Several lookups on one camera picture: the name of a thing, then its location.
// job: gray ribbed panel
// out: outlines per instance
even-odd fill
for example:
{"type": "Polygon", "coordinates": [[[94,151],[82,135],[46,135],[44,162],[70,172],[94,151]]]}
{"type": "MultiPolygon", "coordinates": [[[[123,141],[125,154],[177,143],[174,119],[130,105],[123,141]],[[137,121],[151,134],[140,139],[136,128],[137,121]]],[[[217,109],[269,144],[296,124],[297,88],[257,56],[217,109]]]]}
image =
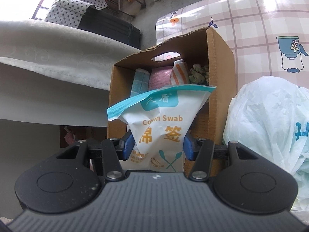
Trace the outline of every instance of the gray ribbed panel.
{"type": "Polygon", "coordinates": [[[25,211],[13,232],[296,232],[305,228],[288,212],[252,216],[223,205],[204,183],[183,173],[131,173],[108,183],[88,206],[69,214],[25,211]]]}

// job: teal package top edge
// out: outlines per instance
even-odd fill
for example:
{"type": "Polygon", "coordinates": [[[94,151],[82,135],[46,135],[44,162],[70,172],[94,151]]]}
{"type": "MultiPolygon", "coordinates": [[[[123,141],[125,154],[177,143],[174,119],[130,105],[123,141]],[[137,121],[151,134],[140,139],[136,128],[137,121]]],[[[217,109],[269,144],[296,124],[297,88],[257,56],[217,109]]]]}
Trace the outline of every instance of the teal package top edge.
{"type": "Polygon", "coordinates": [[[148,96],[153,94],[154,92],[161,91],[161,92],[170,92],[170,91],[178,91],[178,90],[199,90],[199,91],[209,91],[212,92],[214,89],[216,89],[216,86],[206,86],[206,85],[174,85],[174,86],[166,86],[162,87],[157,90],[151,90],[144,92],[142,94],[136,95],[132,98],[125,99],[110,108],[107,109],[107,116],[109,121],[112,121],[114,119],[117,119],[127,108],[131,107],[132,105],[135,105],[144,99],[146,99],[148,96]]]}

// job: crossed cotton swab graphic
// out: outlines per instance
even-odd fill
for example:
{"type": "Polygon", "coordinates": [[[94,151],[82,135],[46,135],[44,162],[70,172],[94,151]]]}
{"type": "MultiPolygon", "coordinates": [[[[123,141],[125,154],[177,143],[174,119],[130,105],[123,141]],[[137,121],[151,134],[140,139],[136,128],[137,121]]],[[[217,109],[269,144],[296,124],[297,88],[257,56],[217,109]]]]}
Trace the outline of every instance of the crossed cotton swab graphic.
{"type": "Polygon", "coordinates": [[[164,152],[162,150],[159,150],[159,154],[160,154],[161,158],[164,159],[169,164],[169,166],[166,169],[168,169],[169,167],[172,167],[172,169],[176,172],[176,170],[172,166],[172,164],[181,157],[182,152],[177,153],[176,156],[175,156],[175,159],[172,162],[169,162],[167,159],[165,159],[165,155],[164,155],[164,152]]]}

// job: white plastic package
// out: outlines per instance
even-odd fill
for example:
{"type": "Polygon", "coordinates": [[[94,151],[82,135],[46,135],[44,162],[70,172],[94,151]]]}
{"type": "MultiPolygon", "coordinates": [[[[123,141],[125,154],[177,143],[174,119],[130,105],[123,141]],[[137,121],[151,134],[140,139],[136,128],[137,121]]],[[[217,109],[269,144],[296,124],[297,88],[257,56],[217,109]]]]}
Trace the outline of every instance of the white plastic package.
{"type": "MultiPolygon", "coordinates": [[[[309,211],[308,132],[309,90],[265,76],[244,85],[232,99],[223,139],[239,141],[294,176],[296,214],[309,211]]],[[[302,216],[309,221],[309,212],[302,216]]]]}
{"type": "Polygon", "coordinates": [[[109,121],[127,123],[136,142],[123,169],[181,172],[183,140],[210,93],[203,85],[163,87],[126,99],[107,110],[109,121]]]}

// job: cardboard box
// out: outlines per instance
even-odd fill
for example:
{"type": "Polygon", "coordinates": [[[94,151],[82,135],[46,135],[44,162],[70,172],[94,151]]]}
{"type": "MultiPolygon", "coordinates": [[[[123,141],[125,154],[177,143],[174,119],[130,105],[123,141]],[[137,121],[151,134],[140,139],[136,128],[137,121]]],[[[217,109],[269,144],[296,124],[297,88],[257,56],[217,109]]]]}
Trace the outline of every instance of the cardboard box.
{"type": "MultiPolygon", "coordinates": [[[[198,112],[191,125],[195,138],[209,138],[216,144],[222,143],[222,135],[231,99],[235,97],[236,75],[234,55],[225,41],[213,28],[202,28],[185,35],[171,38],[160,45],[130,55],[113,66],[109,107],[130,97],[135,70],[172,66],[175,60],[184,59],[190,69],[194,64],[209,64],[210,85],[217,86],[212,92],[209,104],[198,112]],[[154,57],[177,52],[179,57],[154,61],[154,57]]],[[[108,122],[108,137],[121,138],[126,133],[126,124],[120,120],[108,122]]],[[[186,161],[188,173],[194,162],[186,161]]],[[[214,160],[212,175],[224,168],[224,161],[214,160]]]]}

